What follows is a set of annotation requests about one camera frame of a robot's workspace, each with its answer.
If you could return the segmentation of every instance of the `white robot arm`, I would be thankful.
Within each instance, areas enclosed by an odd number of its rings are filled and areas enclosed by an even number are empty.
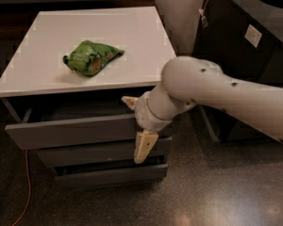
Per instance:
[[[135,162],[141,163],[173,117],[207,105],[256,128],[283,144],[283,89],[234,79],[210,61],[188,56],[171,59],[161,83],[140,98],[123,97],[138,125]]]

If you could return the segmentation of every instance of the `white tabletop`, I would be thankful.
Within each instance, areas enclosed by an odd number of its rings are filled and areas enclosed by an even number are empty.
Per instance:
[[[94,77],[62,58],[83,40],[124,49]],[[175,57],[155,7],[40,12],[0,78],[0,97],[154,86]]]

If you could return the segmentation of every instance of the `open drawer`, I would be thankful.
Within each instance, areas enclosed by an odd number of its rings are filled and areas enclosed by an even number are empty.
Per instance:
[[[149,156],[163,156],[166,161],[172,138],[159,138]],[[39,159],[47,168],[82,165],[99,162],[121,161],[134,158],[135,140],[95,143],[91,145],[41,149]]]
[[[161,164],[159,157],[149,157],[140,164],[133,160],[85,167],[66,167],[58,169],[56,182],[67,188],[103,187],[133,184],[142,181],[161,180],[167,174],[168,165]]]
[[[121,90],[39,96],[6,131],[22,150],[134,139],[141,128]],[[161,136],[170,136],[171,128]]]

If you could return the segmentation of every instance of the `drawer front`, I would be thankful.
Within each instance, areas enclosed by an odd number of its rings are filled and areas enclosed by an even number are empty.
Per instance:
[[[167,156],[172,138],[160,138],[149,156]],[[119,161],[134,158],[135,140],[38,150],[47,168]]]
[[[167,174],[168,165],[145,166],[129,169],[110,169],[57,176],[56,182],[67,188],[101,187],[145,180],[162,179]]]
[[[134,114],[12,124],[6,131],[22,150],[133,139]]]

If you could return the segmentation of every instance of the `green bag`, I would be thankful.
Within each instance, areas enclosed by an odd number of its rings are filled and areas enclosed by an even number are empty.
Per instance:
[[[109,45],[85,40],[69,56],[64,56],[63,61],[72,71],[94,76],[112,59],[121,56],[124,52]]]

